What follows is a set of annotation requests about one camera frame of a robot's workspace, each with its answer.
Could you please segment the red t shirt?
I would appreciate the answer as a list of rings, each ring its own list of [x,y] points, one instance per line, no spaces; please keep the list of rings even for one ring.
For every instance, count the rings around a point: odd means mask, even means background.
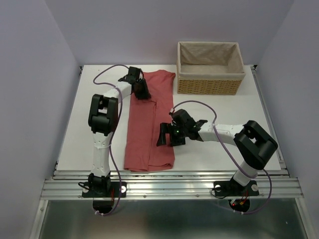
[[[124,169],[133,172],[151,172],[172,169],[174,149],[157,147],[162,122],[171,122],[173,81],[175,73],[166,70],[145,73],[150,99],[130,99],[127,144]]]

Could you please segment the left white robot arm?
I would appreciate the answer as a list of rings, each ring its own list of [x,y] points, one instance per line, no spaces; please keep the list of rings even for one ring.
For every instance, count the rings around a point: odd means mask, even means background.
[[[128,73],[112,89],[94,94],[91,99],[88,125],[93,133],[93,164],[88,181],[80,182],[82,197],[110,198],[124,193],[123,184],[111,182],[109,160],[112,139],[123,108],[123,99],[134,94],[138,100],[151,98],[142,69],[128,67]]]

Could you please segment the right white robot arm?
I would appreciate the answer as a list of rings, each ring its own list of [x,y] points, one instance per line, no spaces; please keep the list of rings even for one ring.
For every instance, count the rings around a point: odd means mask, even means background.
[[[259,189],[254,180],[278,149],[276,141],[256,122],[247,121],[240,125],[215,124],[205,119],[195,121],[186,110],[170,113],[172,121],[163,122],[159,128],[157,146],[171,147],[185,144],[185,139],[221,143],[237,147],[243,162],[228,181],[216,181],[211,195],[224,199],[226,197],[258,196]]]

